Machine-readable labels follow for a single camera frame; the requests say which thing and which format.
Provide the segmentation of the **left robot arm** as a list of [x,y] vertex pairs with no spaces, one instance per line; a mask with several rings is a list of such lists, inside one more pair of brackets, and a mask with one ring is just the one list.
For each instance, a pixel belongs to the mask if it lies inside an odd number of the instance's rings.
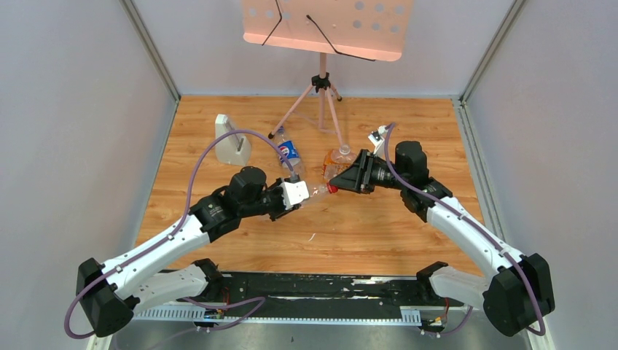
[[308,186],[298,175],[267,185],[264,171],[242,168],[228,185],[201,198],[146,243],[105,262],[93,257],[82,262],[76,300],[64,321],[66,333],[79,337],[69,326],[76,305],[84,311],[91,335],[103,338],[121,330],[136,314],[168,301],[198,295],[217,300],[223,281],[211,260],[197,260],[175,273],[163,273],[163,268],[237,230],[244,218],[267,215],[275,221],[298,210],[309,197]]

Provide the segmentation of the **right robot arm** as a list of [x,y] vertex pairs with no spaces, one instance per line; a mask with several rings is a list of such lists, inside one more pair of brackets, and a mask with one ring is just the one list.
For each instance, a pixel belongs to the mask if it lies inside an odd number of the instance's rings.
[[545,334],[544,316],[555,310],[548,262],[540,254],[523,254],[473,218],[453,193],[429,174],[427,157],[417,141],[402,141],[390,162],[367,149],[329,187],[370,194],[376,187],[400,191],[405,207],[444,233],[482,271],[481,276],[436,262],[418,271],[416,294],[425,304],[441,298],[483,311],[503,335],[513,336],[533,323]]

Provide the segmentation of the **blue label pepsi bottle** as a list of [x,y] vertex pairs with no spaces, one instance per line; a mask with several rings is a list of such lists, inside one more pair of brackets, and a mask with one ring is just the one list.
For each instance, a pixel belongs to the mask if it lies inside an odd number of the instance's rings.
[[273,142],[278,146],[279,150],[286,156],[294,171],[301,178],[305,175],[304,163],[300,157],[296,144],[292,141],[291,136],[284,127],[280,127],[274,134]]

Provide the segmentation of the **red cap water bottle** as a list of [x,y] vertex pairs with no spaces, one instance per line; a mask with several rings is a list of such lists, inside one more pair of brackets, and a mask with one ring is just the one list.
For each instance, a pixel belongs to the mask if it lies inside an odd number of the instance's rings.
[[[327,197],[328,195],[334,194],[334,193],[329,193],[328,188],[327,188],[327,184],[308,184],[308,190],[310,193],[310,197],[309,199],[303,201],[300,204],[300,208],[313,203],[317,203],[318,201],[322,200],[323,198]],[[265,199],[265,205],[266,205],[266,209],[265,209],[265,215],[266,215],[266,211],[267,211],[267,204],[266,204],[266,199]]]

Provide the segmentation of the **orange label tea bottle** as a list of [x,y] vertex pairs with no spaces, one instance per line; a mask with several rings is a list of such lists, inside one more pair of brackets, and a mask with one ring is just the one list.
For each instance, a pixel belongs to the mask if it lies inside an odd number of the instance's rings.
[[352,152],[348,144],[341,145],[338,149],[331,149],[324,157],[322,165],[323,180],[328,182],[338,174],[341,174],[356,159],[357,154]]

